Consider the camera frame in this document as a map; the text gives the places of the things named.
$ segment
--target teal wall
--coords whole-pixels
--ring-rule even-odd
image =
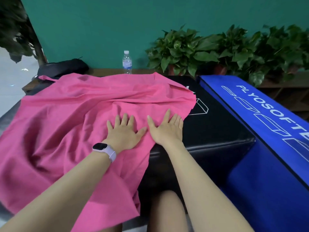
[[[309,27],[309,0],[22,0],[49,62],[82,59],[93,68],[145,68],[145,49],[161,30],[186,27],[201,35],[240,25]]]

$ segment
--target thigh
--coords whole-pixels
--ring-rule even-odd
[[[188,232],[186,214],[175,192],[164,191],[153,201],[147,232]]]
[[[98,232],[122,232],[122,224],[100,230]]]

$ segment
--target plastic bottle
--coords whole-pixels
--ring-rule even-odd
[[[124,51],[125,55],[122,59],[122,66],[125,74],[132,74],[132,59],[129,55],[129,50]]]

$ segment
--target left hand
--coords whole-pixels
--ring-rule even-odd
[[[121,123],[119,115],[116,116],[114,128],[110,121],[107,121],[106,124],[108,135],[102,143],[110,145],[116,154],[119,154],[123,150],[134,148],[147,131],[147,127],[143,127],[135,133],[133,130],[134,116],[130,116],[128,121],[127,113],[124,113]]]

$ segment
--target pink cloth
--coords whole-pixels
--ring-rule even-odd
[[[16,214],[83,160],[107,136],[106,121],[147,115],[161,123],[168,108],[183,119],[196,103],[183,85],[158,73],[108,77],[69,74],[34,96],[25,96],[0,137],[0,201]],[[139,216],[137,187],[154,145],[149,132],[111,164],[72,231],[98,231]]]

